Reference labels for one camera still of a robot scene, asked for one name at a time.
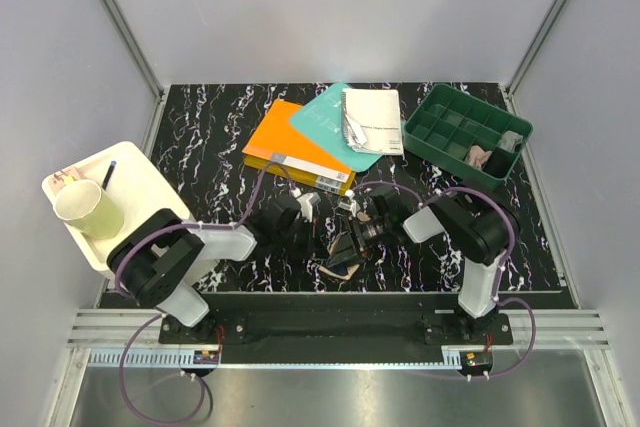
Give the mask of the beige underwear navy trim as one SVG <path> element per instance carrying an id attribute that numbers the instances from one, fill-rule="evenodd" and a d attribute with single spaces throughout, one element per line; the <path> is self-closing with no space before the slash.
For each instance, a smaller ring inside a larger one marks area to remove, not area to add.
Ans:
<path id="1" fill-rule="evenodd" d="M 341 231 L 327 249 L 328 257 L 319 270 L 331 277 L 348 281 L 366 259 L 367 244 L 364 231 L 371 222 L 365 213 L 341 219 Z"/>

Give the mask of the grey underwear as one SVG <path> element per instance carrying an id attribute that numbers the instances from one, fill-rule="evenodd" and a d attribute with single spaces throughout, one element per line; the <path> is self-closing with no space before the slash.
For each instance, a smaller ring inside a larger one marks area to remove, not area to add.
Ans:
<path id="1" fill-rule="evenodd" d="M 521 148 L 523 141 L 524 137 L 521 134 L 507 130 L 502 134 L 497 147 L 506 152 L 515 153 Z"/>

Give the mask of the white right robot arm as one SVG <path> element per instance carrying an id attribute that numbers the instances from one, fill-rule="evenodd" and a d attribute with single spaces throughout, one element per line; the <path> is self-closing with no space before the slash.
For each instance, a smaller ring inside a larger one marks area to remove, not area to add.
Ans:
<path id="1" fill-rule="evenodd" d="M 370 187 L 375 213 L 365 218 L 355 191 Z M 386 181 L 370 181 L 345 194 L 340 207 L 349 213 L 343 231 L 328 250 L 320 269 L 348 279 L 368 252 L 388 241 L 422 244 L 445 234 L 464 257 L 462 287 L 454 331 L 476 343 L 490 330 L 487 316 L 498 305 L 502 272 L 520 233 L 517 215 L 498 196 L 473 184 L 449 187 L 424 200 L 411 189 Z"/>

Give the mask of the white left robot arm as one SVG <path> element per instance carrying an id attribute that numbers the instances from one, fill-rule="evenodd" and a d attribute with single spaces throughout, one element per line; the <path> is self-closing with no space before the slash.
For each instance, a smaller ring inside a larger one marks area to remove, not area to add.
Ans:
<path id="1" fill-rule="evenodd" d="M 196 263 L 245 261 L 256 253 L 292 247 L 304 227 L 313 225 L 316 192 L 277 198 L 239 225 L 187 223 L 171 209 L 154 213 L 107 257 L 115 284 L 142 308 L 155 308 L 181 323 L 196 343 L 215 333 L 210 307 L 187 274 Z"/>

